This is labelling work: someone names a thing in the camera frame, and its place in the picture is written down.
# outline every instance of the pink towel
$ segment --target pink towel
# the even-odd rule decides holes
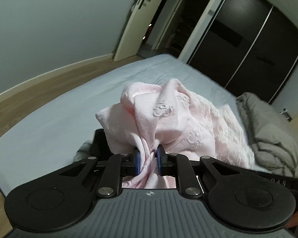
[[[127,85],[120,103],[99,111],[109,148],[114,154],[140,151],[141,172],[125,178],[126,188],[175,188],[173,177],[158,175],[155,150],[180,153],[190,160],[208,155],[243,168],[252,168],[254,154],[228,105],[216,108],[187,90],[179,80],[165,85]]]

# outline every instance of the black wardrobe door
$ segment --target black wardrobe door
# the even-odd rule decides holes
[[[266,0],[225,0],[189,64],[225,86],[271,7]]]
[[[298,29],[274,8],[250,53],[226,89],[269,102],[298,56]]]

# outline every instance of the white door frame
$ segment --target white door frame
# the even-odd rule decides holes
[[[174,6],[173,6],[172,10],[170,10],[169,16],[167,17],[167,20],[165,21],[163,27],[160,30],[158,38],[153,43],[151,50],[158,49],[160,43],[162,42],[162,40],[163,40],[171,22],[172,22],[174,15],[176,14],[177,10],[179,9],[181,2],[182,2],[182,0],[175,0]]]
[[[209,23],[218,12],[219,6],[222,6],[222,0],[210,0],[204,12],[202,13],[198,23],[196,24],[193,32],[191,33],[187,43],[181,51],[178,59],[187,63],[193,54],[195,48],[199,44],[203,34],[208,30]]]

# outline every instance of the metal screw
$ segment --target metal screw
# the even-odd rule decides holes
[[[186,188],[185,190],[186,194],[191,195],[191,196],[196,196],[199,195],[201,193],[201,190],[195,187],[190,187],[190,188]]]
[[[114,190],[110,187],[101,187],[98,189],[98,193],[101,195],[110,195],[114,192]]]

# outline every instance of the gray comforter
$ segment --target gray comforter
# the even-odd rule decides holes
[[[252,93],[236,99],[256,163],[274,174],[298,178],[298,135],[274,108]]]

